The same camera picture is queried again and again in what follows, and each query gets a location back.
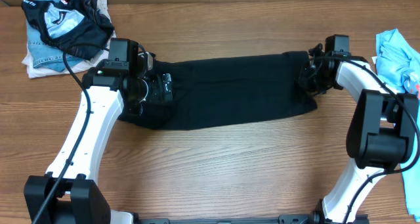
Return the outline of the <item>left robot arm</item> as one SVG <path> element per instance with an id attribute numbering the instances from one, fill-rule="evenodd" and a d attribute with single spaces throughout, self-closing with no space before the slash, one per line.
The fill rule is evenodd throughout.
<path id="1" fill-rule="evenodd" d="M 135 41 L 112 38 L 107 51 L 108 58 L 76 80 L 81 101 L 59 154 L 43 176 L 26 181 L 32 223 L 140 223 L 137 213 L 110 208 L 98 172 L 117 119 L 172 101 L 171 76 L 153 73 L 154 55 Z"/>

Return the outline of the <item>black t-shirt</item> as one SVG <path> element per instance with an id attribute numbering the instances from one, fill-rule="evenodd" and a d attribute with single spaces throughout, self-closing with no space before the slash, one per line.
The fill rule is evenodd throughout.
<path id="1" fill-rule="evenodd" d="M 141 114 L 119 116 L 147 129 L 193 130 L 284 119 L 309 113 L 315 100 L 295 81 L 308 60 L 304 51 L 277 55 L 154 62 L 170 74 L 173 98 L 142 102 Z"/>

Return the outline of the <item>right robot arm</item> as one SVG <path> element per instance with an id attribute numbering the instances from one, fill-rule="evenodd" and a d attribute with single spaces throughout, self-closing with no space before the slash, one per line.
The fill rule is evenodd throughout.
<path id="1" fill-rule="evenodd" d="M 418 100 L 386 85 L 365 58 L 350 53 L 349 42 L 331 35 L 309 49 L 297 80 L 313 95 L 345 89 L 357 103 L 346 136 L 348 164 L 306 223 L 368 223 L 358 209 L 373 187 L 419 160 Z"/>

